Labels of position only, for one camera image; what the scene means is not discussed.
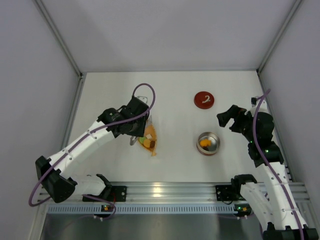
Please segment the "orange snack piece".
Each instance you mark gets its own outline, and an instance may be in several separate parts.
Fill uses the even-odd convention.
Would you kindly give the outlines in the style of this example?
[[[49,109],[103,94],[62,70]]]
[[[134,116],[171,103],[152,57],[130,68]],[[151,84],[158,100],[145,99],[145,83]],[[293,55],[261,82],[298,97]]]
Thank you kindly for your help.
[[[212,144],[211,140],[209,140],[209,139],[207,139],[207,138],[205,138],[205,139],[203,139],[203,140],[201,140],[201,141],[199,142],[199,145],[200,145],[202,148],[204,148],[204,147],[209,147],[209,146],[211,146],[211,144]]]

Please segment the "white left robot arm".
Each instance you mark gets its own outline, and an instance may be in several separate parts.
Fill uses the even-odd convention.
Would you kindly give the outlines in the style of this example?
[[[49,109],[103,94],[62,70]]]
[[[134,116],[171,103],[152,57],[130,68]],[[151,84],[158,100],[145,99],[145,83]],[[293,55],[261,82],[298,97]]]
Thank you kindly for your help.
[[[100,147],[120,135],[141,137],[149,117],[147,98],[133,96],[119,110],[106,109],[90,128],[58,153],[35,161],[38,180],[55,203],[73,195],[84,202],[107,200],[112,185],[102,174],[76,176],[76,169]]]

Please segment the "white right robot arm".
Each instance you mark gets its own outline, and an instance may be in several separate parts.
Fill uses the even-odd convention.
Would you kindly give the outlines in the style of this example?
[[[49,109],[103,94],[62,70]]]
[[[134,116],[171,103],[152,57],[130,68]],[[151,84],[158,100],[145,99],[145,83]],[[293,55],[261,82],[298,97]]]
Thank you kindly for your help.
[[[248,140],[248,153],[258,175],[262,178],[266,193],[251,174],[236,175],[231,179],[235,192],[244,198],[257,217],[264,240],[318,240],[316,228],[309,227],[302,217],[290,190],[284,159],[280,148],[272,140],[273,117],[263,111],[253,111],[232,105],[217,114],[220,127],[229,120],[229,128]]]

